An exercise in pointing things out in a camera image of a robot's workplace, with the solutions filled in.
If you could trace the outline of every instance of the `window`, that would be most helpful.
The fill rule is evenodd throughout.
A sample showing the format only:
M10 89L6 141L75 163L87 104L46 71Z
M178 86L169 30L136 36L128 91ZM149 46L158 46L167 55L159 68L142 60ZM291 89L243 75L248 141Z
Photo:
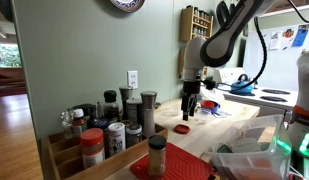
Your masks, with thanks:
M0 67L21 67L20 52L17 44L0 44Z

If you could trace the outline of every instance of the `wire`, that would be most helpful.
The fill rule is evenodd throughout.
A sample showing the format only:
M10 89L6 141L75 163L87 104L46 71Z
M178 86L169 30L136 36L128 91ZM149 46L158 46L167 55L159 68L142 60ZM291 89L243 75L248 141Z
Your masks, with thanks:
M294 8L295 12L298 14L298 16L299 16L300 18L301 18L304 22L309 23L309 21L306 20L306 19L301 15L301 13L297 10L295 4L294 4L291 0L287 0L287 1L291 4L291 6Z
M262 49L263 49L263 63L262 63L262 67L261 67L260 71L258 72L258 74L255 76L255 78L252 81L250 81L249 83L247 83L243 86L233 86L233 85L229 85L229 84L225 84L225 83L218 83L218 84L221 84L221 85L227 85L227 86L230 86L230 87L234 87L234 88L236 88L235 90L225 90L225 89L219 89L219 88L216 88L216 89L219 89L219 90L222 90L222 91L227 91L227 92L230 92L230 91L233 92L233 91L238 91L238 90L244 89L244 88L252 85L253 83L255 83L258 80L258 78L262 75L262 73L264 72L264 69L266 67L266 62L267 62L267 48L266 48L266 44L265 44L265 40L263 38L262 32L261 32L260 27L258 25L258 18L257 17L254 18L254 25L255 25L255 28L256 28L257 35L260 38L260 41L261 41L261 44L262 44Z

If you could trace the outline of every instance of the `black cap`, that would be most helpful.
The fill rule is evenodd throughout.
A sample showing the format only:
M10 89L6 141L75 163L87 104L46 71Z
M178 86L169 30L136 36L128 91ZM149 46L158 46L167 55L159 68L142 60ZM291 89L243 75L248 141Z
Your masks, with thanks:
M151 136L148 140L148 145L152 149L161 150L166 146L166 138L160 135Z
M115 102L116 92L114 90L108 90L104 92L105 102Z

